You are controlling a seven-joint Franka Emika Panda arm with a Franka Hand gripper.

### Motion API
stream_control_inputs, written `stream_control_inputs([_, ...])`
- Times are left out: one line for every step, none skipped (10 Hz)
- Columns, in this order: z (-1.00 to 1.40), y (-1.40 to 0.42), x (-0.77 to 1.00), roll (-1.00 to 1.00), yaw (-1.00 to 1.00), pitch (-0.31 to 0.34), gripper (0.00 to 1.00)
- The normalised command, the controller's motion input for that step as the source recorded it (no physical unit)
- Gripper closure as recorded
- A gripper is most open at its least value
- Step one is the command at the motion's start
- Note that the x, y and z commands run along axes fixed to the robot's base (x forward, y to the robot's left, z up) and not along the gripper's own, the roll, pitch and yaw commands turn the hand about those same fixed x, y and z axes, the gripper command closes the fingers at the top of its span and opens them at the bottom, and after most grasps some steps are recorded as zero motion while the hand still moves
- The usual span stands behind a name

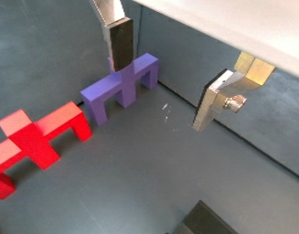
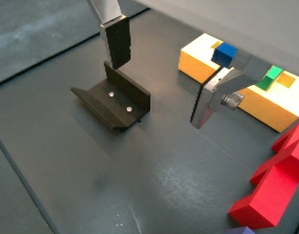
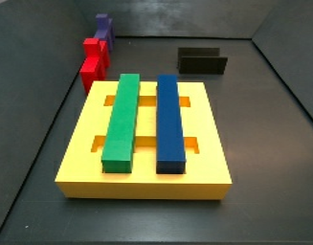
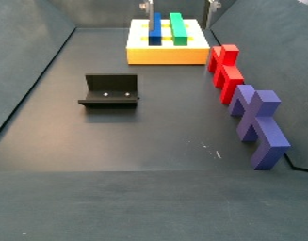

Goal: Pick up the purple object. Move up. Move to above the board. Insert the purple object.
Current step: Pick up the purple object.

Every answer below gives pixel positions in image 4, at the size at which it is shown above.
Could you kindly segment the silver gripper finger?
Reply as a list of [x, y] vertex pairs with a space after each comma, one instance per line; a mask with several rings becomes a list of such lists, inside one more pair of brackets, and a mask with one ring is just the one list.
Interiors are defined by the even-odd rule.
[[221, 8], [221, 3], [220, 3], [220, 0], [206, 0], [206, 3], [208, 3], [206, 27], [209, 27], [212, 15], [216, 12], [216, 10]]
[[142, 0], [140, 9], [148, 14], [148, 20], [153, 21], [153, 0]]

